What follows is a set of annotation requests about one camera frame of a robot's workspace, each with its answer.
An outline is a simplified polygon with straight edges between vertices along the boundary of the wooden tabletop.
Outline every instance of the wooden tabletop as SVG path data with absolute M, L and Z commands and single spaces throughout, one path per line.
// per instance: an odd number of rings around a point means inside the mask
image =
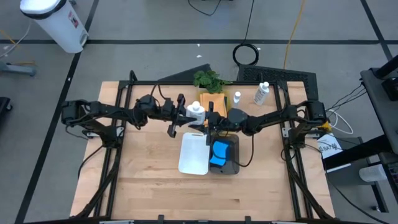
M 292 104 L 307 99 L 302 82 L 288 82 Z M 103 82 L 98 100 L 114 105 L 118 82 Z M 135 99 L 150 93 L 152 86 L 134 85 L 130 108 Z M 274 90 L 263 106 L 254 104 L 257 86 L 226 86 L 231 98 L 242 93 L 239 108 L 253 116 L 276 111 Z M 179 93 L 186 106 L 198 97 L 194 86 L 162 86 L 166 97 L 176 100 Z M 158 91 L 154 97 L 162 104 Z M 110 119 L 102 118 L 104 124 Z M 280 158 L 283 148 L 280 126 L 264 128 L 254 136 L 254 157 L 249 167 L 237 175 L 189 175 L 178 171 L 182 134 L 195 132 L 188 127 L 177 128 L 175 138 L 167 134 L 169 123 L 149 120 L 140 131 L 127 124 L 114 199 L 112 219 L 155 220 L 160 214 L 167 220 L 295 220 L 285 162 Z M 240 161 L 245 164 L 251 155 L 251 137 L 239 136 Z M 306 143 L 317 147 L 316 140 Z M 88 141 L 85 157 L 101 145 L 100 139 Z M 96 192 L 105 150 L 90 159 L 81 170 L 71 215 L 76 215 Z M 311 148 L 301 150 L 308 189 L 319 204 L 334 216 L 320 154 Z M 301 214 L 305 217 L 302 195 L 297 188 Z M 105 214 L 108 191 L 104 194 L 101 214 Z

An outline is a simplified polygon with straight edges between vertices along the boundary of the wheel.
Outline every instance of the wheel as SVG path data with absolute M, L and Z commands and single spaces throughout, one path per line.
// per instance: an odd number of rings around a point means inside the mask
M 7 107 L 6 107 L 7 111 L 11 111 L 12 110 L 12 105 L 10 103 L 8 103 Z

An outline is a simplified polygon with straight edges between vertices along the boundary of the blue sponge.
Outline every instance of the blue sponge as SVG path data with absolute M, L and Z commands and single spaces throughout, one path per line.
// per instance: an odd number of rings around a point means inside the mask
M 215 141 L 213 144 L 213 156 L 210 159 L 210 163 L 216 164 L 219 166 L 223 166 L 226 162 L 226 150 L 228 149 L 228 144 L 225 144 L 220 141 Z

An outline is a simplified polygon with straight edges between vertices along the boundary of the gray floor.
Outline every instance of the gray floor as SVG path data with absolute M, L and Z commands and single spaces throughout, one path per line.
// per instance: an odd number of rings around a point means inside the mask
M 94 0 L 77 0 L 75 9 L 87 20 Z M 210 11 L 215 1 L 193 4 Z M 398 40 L 398 15 L 394 0 L 367 0 L 386 40 Z M 90 39 L 242 39 L 246 31 L 250 1 L 223 1 L 216 14 L 206 17 L 186 1 L 100 0 L 90 27 Z M 14 39 L 25 32 L 27 19 L 19 12 L 18 1 L 1 0 L 0 29 Z M 299 11 L 300 1 L 255 2 L 248 39 L 288 39 Z M 50 37 L 33 23 L 27 39 Z M 300 40 L 377 40 L 360 1 L 308 0 L 295 39 Z M 67 99 L 96 100 L 101 82 L 126 79 L 133 69 L 140 80 L 157 80 L 192 67 L 209 63 L 228 80 L 236 79 L 237 66 L 231 58 L 236 44 L 89 44 L 78 62 Z M 260 48 L 258 65 L 282 68 L 284 44 L 256 44 Z M 388 46 L 393 55 L 398 45 Z M 242 62 L 254 57 L 250 50 L 237 55 Z M 24 196 L 44 137 L 52 119 L 73 55 L 55 44 L 22 44 L 5 62 L 35 60 L 34 78 L 0 74 L 0 96 L 14 102 L 14 110 L 0 131 L 0 222 L 12 223 Z M 315 72 L 320 100 L 327 106 L 359 85 L 359 72 L 387 62 L 380 44 L 375 45 L 292 45 L 288 69 Z M 369 98 L 365 95 L 339 113 L 354 129 L 353 136 L 371 139 L 382 133 Z M 42 175 L 40 176 L 26 222 L 67 218 L 76 189 L 76 173 L 86 142 L 56 128 Z M 381 183 L 387 195 L 391 190 Z M 368 186 L 341 186 L 365 211 L 390 223 L 397 220 L 397 203 L 388 201 L 391 212 L 371 211 L 375 199 Z M 371 222 L 330 188 L 336 216 L 342 220 Z

